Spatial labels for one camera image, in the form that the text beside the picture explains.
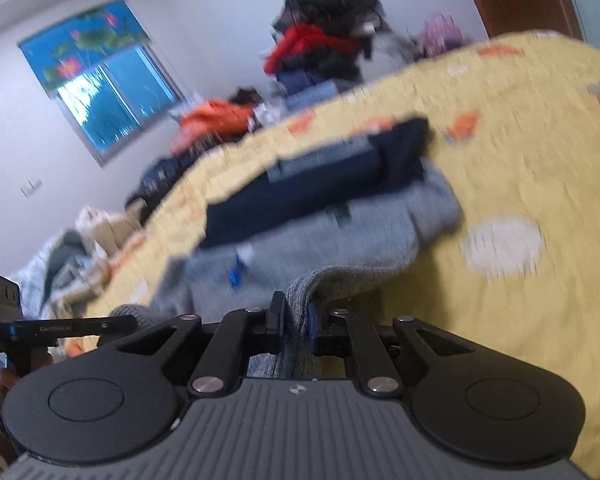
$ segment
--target red jacket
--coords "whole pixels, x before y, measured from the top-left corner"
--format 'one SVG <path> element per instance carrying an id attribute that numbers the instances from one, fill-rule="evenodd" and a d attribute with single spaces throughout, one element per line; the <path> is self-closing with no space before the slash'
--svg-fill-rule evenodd
<path id="1" fill-rule="evenodd" d="M 330 46 L 346 56 L 351 56 L 360 49 L 360 42 L 353 38 L 327 36 L 315 25 L 294 23 L 286 30 L 285 37 L 265 61 L 264 72 L 273 75 L 278 71 L 278 65 L 285 57 L 302 54 L 320 46 Z"/>

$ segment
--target window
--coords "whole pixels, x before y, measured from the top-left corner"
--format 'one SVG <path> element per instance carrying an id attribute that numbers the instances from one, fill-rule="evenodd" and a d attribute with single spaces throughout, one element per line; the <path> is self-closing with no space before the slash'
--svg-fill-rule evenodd
<path id="1" fill-rule="evenodd" d="M 145 44 L 91 66 L 57 92 L 65 115 L 100 165 L 182 98 Z"/>

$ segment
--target pink bag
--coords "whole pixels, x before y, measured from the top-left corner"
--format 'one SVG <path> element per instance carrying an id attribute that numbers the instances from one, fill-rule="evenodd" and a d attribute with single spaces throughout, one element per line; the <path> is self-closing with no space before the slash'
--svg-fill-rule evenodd
<path id="1" fill-rule="evenodd" d="M 422 46 L 426 57 L 434 57 L 462 46 L 462 32 L 451 16 L 432 15 L 424 25 Z"/>

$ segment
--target blanket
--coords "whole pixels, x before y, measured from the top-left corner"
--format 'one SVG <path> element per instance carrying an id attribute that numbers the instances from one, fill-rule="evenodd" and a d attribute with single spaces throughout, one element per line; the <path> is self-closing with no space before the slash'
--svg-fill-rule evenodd
<path id="1" fill-rule="evenodd" d="M 93 238 L 67 229 L 8 279 L 20 286 L 27 319 L 82 317 L 109 279 L 107 255 Z"/>
<path id="2" fill-rule="evenodd" d="M 410 314 L 546 368 L 584 398 L 574 462 L 600 478 L 600 51 L 528 32 L 412 64 L 199 160 L 89 309 L 147 304 L 170 258 L 204 235 L 206 208 L 283 158 L 414 114 L 462 227 L 382 287 L 376 324 Z"/>

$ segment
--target gray fabric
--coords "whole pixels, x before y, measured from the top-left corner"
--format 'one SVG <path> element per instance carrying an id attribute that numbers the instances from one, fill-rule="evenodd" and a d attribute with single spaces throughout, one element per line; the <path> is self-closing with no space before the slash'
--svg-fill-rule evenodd
<path id="1" fill-rule="evenodd" d="M 106 254 L 93 239 L 67 229 L 7 278 L 20 286 L 20 303 L 27 319 L 81 317 L 87 302 L 102 293 Z"/>
<path id="2" fill-rule="evenodd" d="M 171 317 L 195 312 L 209 323 L 238 308 L 266 307 L 274 291 L 286 291 L 290 316 L 285 351 L 255 358 L 250 374 L 311 374 L 313 360 L 303 344 L 311 296 L 332 301 L 371 290 L 406 268 L 419 242 L 458 224 L 459 206 L 451 188 L 430 165 L 425 170 L 424 181 L 400 192 L 352 200 L 348 216 L 321 212 L 250 238 L 253 259 L 237 288 L 228 277 L 236 246 L 172 260 L 151 309 Z"/>
<path id="3" fill-rule="evenodd" d="M 162 313 L 152 312 L 147 307 L 138 304 L 120 305 L 114 308 L 109 314 L 110 317 L 133 316 L 138 322 L 136 332 L 159 325 L 170 319 Z"/>

